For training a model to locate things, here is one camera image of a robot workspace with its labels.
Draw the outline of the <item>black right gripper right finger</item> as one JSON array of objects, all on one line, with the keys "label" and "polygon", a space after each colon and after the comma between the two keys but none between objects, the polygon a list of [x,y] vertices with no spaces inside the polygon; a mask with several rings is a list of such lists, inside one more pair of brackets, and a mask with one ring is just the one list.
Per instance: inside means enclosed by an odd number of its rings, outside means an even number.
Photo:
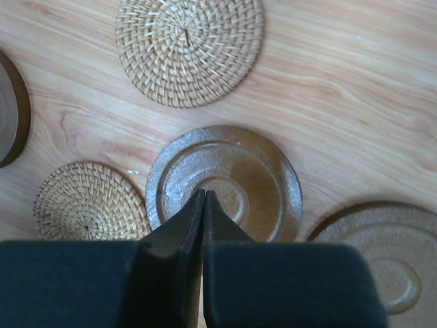
[{"label": "black right gripper right finger", "polygon": [[386,327],[369,267],[332,243],[258,243],[206,193],[203,313],[209,327]]}]

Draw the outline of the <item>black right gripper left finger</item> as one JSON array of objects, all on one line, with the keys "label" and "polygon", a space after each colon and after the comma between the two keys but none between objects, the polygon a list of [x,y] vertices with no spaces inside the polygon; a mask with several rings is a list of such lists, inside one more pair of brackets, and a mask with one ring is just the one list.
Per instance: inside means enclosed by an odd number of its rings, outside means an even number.
[{"label": "black right gripper left finger", "polygon": [[205,192],[139,241],[122,301],[123,327],[196,327]]}]

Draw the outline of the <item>brown wooden coaster middle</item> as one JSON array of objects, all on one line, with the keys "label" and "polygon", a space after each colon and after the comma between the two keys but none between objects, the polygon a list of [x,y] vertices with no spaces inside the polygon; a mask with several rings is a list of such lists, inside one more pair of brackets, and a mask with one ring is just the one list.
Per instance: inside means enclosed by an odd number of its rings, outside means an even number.
[{"label": "brown wooden coaster middle", "polygon": [[157,156],[145,185],[152,229],[176,214],[198,189],[252,239],[292,242],[302,220],[302,191],[285,154],[271,140],[239,126],[187,132]]}]

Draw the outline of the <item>brown wooden coaster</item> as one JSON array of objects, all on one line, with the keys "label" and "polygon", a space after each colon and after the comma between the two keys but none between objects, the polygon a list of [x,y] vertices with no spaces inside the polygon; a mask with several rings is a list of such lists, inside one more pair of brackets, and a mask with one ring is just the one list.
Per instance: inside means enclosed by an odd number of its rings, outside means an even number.
[{"label": "brown wooden coaster", "polygon": [[1,167],[24,150],[31,127],[31,105],[25,82],[12,60],[1,51]]},{"label": "brown wooden coaster", "polygon": [[323,220],[308,239],[357,248],[390,317],[436,322],[435,212],[401,202],[358,204]]},{"label": "brown wooden coaster", "polygon": [[187,132],[157,156],[145,185],[152,229],[176,214],[198,189],[252,239],[292,242],[302,220],[302,191],[285,154],[271,140],[239,126]]}]

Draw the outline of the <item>woven rattan coaster right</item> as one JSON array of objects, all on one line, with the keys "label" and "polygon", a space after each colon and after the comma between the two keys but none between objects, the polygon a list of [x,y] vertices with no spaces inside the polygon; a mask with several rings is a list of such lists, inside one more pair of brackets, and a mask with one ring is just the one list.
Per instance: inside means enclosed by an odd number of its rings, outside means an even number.
[{"label": "woven rattan coaster right", "polygon": [[33,217],[43,241],[139,240],[152,231],[137,188],[95,162],[51,173],[38,187]]}]

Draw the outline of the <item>woven rattan coaster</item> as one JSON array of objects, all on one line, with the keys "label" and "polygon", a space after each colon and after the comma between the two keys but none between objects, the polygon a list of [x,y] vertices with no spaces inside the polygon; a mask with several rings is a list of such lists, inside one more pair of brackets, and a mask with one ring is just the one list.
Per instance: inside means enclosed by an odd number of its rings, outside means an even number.
[{"label": "woven rattan coaster", "polygon": [[115,21],[132,84],[180,109],[232,92],[255,65],[263,32],[261,1],[121,1]]},{"label": "woven rattan coaster", "polygon": [[33,217],[43,241],[139,240],[152,231],[137,188],[95,162],[51,173],[38,187]]}]

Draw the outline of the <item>brown wooden coaster right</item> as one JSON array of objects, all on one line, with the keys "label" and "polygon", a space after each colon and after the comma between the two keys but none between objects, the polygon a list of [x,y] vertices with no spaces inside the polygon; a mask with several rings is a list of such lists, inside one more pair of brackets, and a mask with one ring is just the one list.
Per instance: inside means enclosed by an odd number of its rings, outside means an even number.
[{"label": "brown wooden coaster right", "polygon": [[390,317],[436,322],[435,212],[401,202],[358,204],[323,220],[308,239],[357,248]]}]

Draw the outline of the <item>brown wooden coaster left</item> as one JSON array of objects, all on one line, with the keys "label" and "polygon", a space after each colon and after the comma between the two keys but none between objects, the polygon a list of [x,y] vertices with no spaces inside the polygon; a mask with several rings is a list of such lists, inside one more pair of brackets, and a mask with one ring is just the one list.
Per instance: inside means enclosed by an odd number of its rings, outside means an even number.
[{"label": "brown wooden coaster left", "polygon": [[31,105],[25,82],[12,60],[1,51],[1,167],[24,150],[31,127]]}]

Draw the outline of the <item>woven rattan coaster left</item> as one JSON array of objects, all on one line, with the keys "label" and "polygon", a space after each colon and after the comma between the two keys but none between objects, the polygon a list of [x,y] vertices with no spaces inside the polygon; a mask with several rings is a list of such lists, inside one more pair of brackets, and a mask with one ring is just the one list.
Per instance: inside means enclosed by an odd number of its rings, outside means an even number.
[{"label": "woven rattan coaster left", "polygon": [[255,65],[263,32],[261,1],[121,1],[115,21],[132,84],[180,109],[232,92]]}]

